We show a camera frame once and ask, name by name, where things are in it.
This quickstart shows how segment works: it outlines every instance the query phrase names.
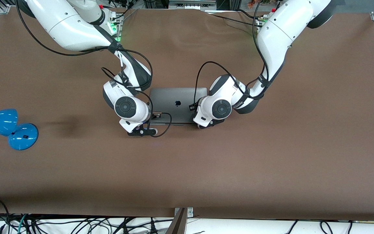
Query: brown tabletop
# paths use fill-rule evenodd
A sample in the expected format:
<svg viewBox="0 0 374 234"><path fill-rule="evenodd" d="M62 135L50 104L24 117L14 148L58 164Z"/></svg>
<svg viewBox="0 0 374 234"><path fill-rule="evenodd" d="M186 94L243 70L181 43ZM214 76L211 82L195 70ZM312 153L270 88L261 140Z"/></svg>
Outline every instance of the brown tabletop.
<svg viewBox="0 0 374 234"><path fill-rule="evenodd" d="M122 44L151 61L152 87L193 87L208 60L243 83L262 69L251 26L198 10L138 10ZM171 216L192 206L201 217L374 219L374 22L336 14L306 29L286 61L250 114L128 137L102 97L100 67L117 73L119 60L49 52L12 8L0 16L0 109L16 108L40 136L25 151L0 136L0 198L15 213ZM208 65L199 86L222 74Z"/></svg>

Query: robotic arm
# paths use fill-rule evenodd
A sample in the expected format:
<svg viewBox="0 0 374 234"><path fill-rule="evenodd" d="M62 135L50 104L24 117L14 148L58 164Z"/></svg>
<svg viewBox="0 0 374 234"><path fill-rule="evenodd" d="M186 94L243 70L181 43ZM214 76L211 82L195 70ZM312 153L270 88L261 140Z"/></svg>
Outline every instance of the robotic arm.
<svg viewBox="0 0 374 234"><path fill-rule="evenodd" d="M239 114L253 111L285 63L285 54L305 27L318 28L333 15L334 0L284 0L258 32L256 44L264 69L252 88L230 75L218 77L209 96L197 103L193 121L200 128L222 123L232 109Z"/></svg>
<svg viewBox="0 0 374 234"><path fill-rule="evenodd" d="M111 35L110 20L114 12L100 9L92 0L20 0L19 8L38 20L47 33L64 49L82 51L107 47L121 60L125 69L104 84L103 95L116 114L121 126L132 133L149 120L150 108L135 95L151 85L151 72L137 61Z"/></svg>

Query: laptop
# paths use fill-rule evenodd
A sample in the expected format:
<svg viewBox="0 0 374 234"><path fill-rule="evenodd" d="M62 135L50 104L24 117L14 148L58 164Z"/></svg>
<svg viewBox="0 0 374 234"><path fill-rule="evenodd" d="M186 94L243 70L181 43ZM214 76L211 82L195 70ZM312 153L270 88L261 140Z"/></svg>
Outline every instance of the laptop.
<svg viewBox="0 0 374 234"><path fill-rule="evenodd" d="M153 88L150 98L153 102L153 111L167 112L172 116L171 125L192 125L194 111L190 111L189 105L193 104L195 88ZM207 95L206 88L197 88L196 102ZM151 120L151 126L168 125L168 114L162 114L160 118Z"/></svg>

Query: lamp base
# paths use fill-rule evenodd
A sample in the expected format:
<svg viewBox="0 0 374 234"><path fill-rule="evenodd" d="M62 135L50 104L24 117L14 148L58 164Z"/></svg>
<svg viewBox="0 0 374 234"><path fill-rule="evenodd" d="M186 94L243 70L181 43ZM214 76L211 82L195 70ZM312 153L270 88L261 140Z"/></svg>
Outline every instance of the lamp base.
<svg viewBox="0 0 374 234"><path fill-rule="evenodd" d="M37 141L38 130L34 124L20 124L11 135L8 136L8 144L15 150L26 150Z"/></svg>

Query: blue desk lamp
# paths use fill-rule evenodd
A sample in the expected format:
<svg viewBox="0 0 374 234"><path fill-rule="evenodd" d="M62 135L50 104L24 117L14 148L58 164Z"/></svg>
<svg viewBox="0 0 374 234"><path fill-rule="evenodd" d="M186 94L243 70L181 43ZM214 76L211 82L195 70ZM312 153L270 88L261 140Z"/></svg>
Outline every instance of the blue desk lamp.
<svg viewBox="0 0 374 234"><path fill-rule="evenodd" d="M17 126L16 109L0 110L0 134L8 137L8 144L15 150L26 150L37 141L38 130L30 123Z"/></svg>

